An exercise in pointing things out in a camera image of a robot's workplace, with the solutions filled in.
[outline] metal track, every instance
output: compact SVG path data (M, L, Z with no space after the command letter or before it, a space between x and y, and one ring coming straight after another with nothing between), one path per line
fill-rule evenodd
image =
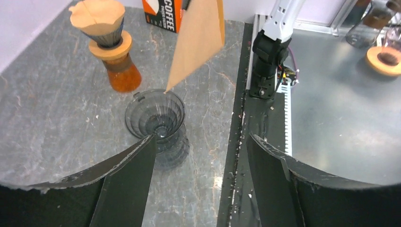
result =
M285 127L285 152L292 156L292 126L291 126L291 85L280 84L278 93L284 94L284 127Z

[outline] glass carafe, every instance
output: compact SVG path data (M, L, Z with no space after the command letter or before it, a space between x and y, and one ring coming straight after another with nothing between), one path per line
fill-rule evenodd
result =
M387 31L377 58L388 66L396 66L401 62L401 28L390 28Z
M369 12L353 26L345 36L346 41L356 48L372 46L391 18L400 11L395 0L374 0Z

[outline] amber glass carafe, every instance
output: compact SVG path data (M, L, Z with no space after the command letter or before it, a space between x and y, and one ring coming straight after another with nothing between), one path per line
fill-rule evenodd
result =
M103 61L109 75L110 85L118 92L131 92L137 89L142 77L131 60L130 54L115 60Z

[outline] folded paper filter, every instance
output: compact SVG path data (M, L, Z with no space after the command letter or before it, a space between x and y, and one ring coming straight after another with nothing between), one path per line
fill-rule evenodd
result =
M223 0L191 0L181 21L166 91L224 46Z

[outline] orange box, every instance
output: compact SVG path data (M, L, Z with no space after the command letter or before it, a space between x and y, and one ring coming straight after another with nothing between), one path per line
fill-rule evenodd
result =
M178 33L181 25L182 0L142 0L146 22Z

